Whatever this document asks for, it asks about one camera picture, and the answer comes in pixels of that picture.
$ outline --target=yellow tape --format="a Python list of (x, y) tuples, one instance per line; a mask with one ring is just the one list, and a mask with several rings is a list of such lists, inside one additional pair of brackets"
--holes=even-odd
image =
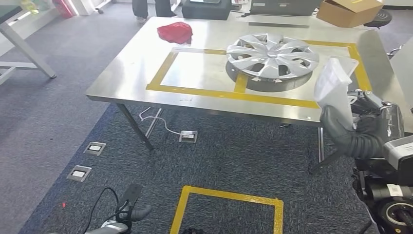
[(248, 83), (248, 76), (243, 73), (238, 73), (237, 80), (235, 82), (235, 93), (245, 93), (246, 85)]
[(261, 96), (261, 95), (254, 95), (254, 94), (243, 94), (243, 93), (234, 93), (234, 92), (226, 92), (226, 91), (207, 90), (207, 89), (183, 88), (183, 87), (168, 86), (168, 85), (151, 86), (149, 84), (147, 85), (146, 89), (164, 91), (164, 92), (170, 92), (170, 93), (178, 93), (178, 94), (192, 94), (192, 95), (208, 96), (208, 97), (215, 97), (215, 98), (229, 98), (229, 99), (238, 99), (238, 100), (244, 100), (244, 101), (256, 101), (256, 102), (263, 102), (263, 103), (319, 109), (319, 106), (314, 101), (290, 99), (290, 98), (284, 98), (284, 97), (270, 97), (270, 96)]
[(178, 207), (176, 208), (175, 217), (173, 218), (170, 234), (179, 234), (182, 218), (184, 218), (185, 207), (187, 206), (190, 186), (184, 186), (179, 198)]
[(274, 202), (274, 234), (282, 234), (284, 202), (281, 200)]
[(278, 199), (273, 199), (273, 198), (252, 196), (252, 195), (245, 195), (245, 194), (236, 194), (236, 193), (231, 193), (231, 192), (224, 192), (224, 191), (203, 189), (203, 188), (196, 188), (196, 187), (190, 187), (189, 192), (194, 193), (194, 194), (201, 194), (205, 196), (216, 196), (216, 197), (221, 197), (221, 198), (227, 198), (227, 199), (238, 200), (238, 201), (254, 202), (254, 203), (259, 203), (263, 205), (271, 205), (271, 206), (278, 205), (278, 203), (275, 204), (275, 202), (279, 201)]
[(178, 56), (178, 53), (176, 53), (176, 52), (170, 52), (168, 54), (165, 61), (162, 63), (161, 67), (159, 68), (158, 72), (155, 74), (155, 76), (153, 77), (153, 79), (152, 79), (152, 81), (150, 82), (149, 85), (156, 86), (156, 85), (161, 84), (161, 82), (163, 81), (165, 75), (167, 74), (170, 66), (175, 61), (177, 56)]
[(201, 54), (212, 54), (212, 55), (226, 55), (225, 50), (210, 50), (210, 49), (199, 49), (191, 47), (174, 47), (172, 52), (187, 52), (187, 53), (201, 53)]
[(321, 40), (303, 40), (310, 45), (325, 45), (325, 46), (336, 46), (336, 47), (346, 47), (349, 43), (345, 42), (332, 42), (332, 41), (321, 41)]
[(254, 202), (263, 205), (274, 206), (274, 234), (282, 234), (282, 222), (283, 222), (283, 210), (284, 202), (276, 198), (267, 198), (260, 196), (252, 196), (246, 194), (237, 194), (231, 192), (218, 191), (213, 189), (197, 188), (192, 186), (184, 186), (181, 192), (181, 197), (179, 198), (178, 207), (176, 208), (175, 217), (170, 228), (170, 234), (179, 234), (179, 229), (181, 228), (182, 219), (185, 213), (185, 207), (188, 202), (189, 193), (215, 196), (226, 199), (233, 199), (238, 201)]
[[(352, 59), (356, 59), (359, 61), (359, 65), (355, 70), (355, 75), (356, 75), (359, 88), (362, 90), (372, 90), (371, 83), (369, 81), (367, 72), (364, 68), (363, 61), (361, 60), (361, 56), (358, 53), (357, 45), (355, 43), (318, 41), (318, 40), (304, 40), (304, 41), (311, 45), (347, 47), (350, 57)], [(290, 98), (284, 98), (284, 97), (269, 97), (269, 96), (245, 94), (248, 78), (246, 75), (243, 75), (243, 74), (238, 74), (233, 92), (161, 85), (162, 80), (164, 79), (166, 73), (168, 72), (172, 63), (175, 61), (176, 56), (180, 52), (203, 53), (203, 54), (214, 54), (214, 55), (225, 55), (226, 54), (225, 50), (175, 47), (172, 49), (170, 54), (167, 56), (167, 58), (165, 59), (161, 67), (159, 68), (153, 80), (147, 85), (148, 90), (164, 91), (164, 92), (180, 93), (180, 94), (200, 95), (200, 96), (208, 96), (208, 97), (216, 97), (216, 98), (230, 98), (230, 99), (256, 101), (256, 102), (264, 102), (264, 103), (279, 104), (279, 105), (299, 106), (299, 107), (306, 107), (306, 108), (313, 108), (313, 109), (319, 108), (314, 101), (290, 99)]]

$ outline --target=white paper bag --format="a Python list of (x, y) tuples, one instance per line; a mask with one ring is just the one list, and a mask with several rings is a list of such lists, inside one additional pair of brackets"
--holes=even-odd
[(349, 130), (353, 129), (353, 117), (347, 92), (352, 83), (350, 76), (357, 66), (355, 59), (330, 56), (314, 88), (314, 99), (320, 108), (334, 106), (344, 117), (345, 122), (341, 124)]

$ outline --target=floor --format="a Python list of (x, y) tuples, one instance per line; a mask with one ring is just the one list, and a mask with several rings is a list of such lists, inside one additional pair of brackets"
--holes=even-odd
[[(82, 233), (99, 191), (112, 187), (122, 195), (131, 183), (143, 186), (136, 207), (152, 206), (132, 234), (169, 233), (185, 185), (276, 197), (283, 201), (283, 212), (279, 206), (190, 194), (179, 233), (196, 228), (206, 234), (272, 234), (274, 221), (279, 222), (274, 216), (282, 214), (284, 234), (353, 234), (369, 219), (351, 186), (351, 158), (309, 176), (308, 168), (317, 160), (317, 128), (280, 128), (276, 122), (164, 110), (162, 117), (171, 129), (198, 131), (198, 141), (180, 143), (158, 123), (150, 136), (155, 150), (148, 151), (112, 107), (109, 123), (94, 128), (97, 137), (90, 139), (107, 144), (102, 154), (83, 154), (84, 142), (19, 234)], [(129, 106), (135, 116), (145, 108)], [(155, 113), (152, 109), (146, 114)], [(140, 124), (146, 130), (150, 121)], [(92, 167), (85, 182), (65, 178), (74, 165)], [(113, 196), (104, 194), (91, 230), (114, 206)]]
[[(105, 14), (57, 19), (26, 41), (56, 71), (19, 71), (0, 86), (0, 227), (16, 234), (101, 117), (106, 104), (84, 91), (139, 30), (128, 4)], [(413, 11), (391, 10), (380, 29), (387, 51), (413, 36)], [(24, 61), (16, 50), (3, 60)]]

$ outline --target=black trousers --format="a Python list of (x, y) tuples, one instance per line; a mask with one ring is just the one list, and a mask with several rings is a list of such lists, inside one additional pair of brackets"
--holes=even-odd
[[(132, 0), (133, 13), (138, 17), (148, 17), (148, 0)], [(155, 0), (156, 16), (172, 17), (175, 14), (170, 10), (169, 0)]]

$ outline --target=wheel cover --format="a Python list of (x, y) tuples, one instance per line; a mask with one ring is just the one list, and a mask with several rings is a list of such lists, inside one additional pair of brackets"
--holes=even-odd
[(319, 55), (304, 41), (267, 33), (240, 37), (226, 54), (235, 68), (265, 81), (301, 77), (319, 63)]

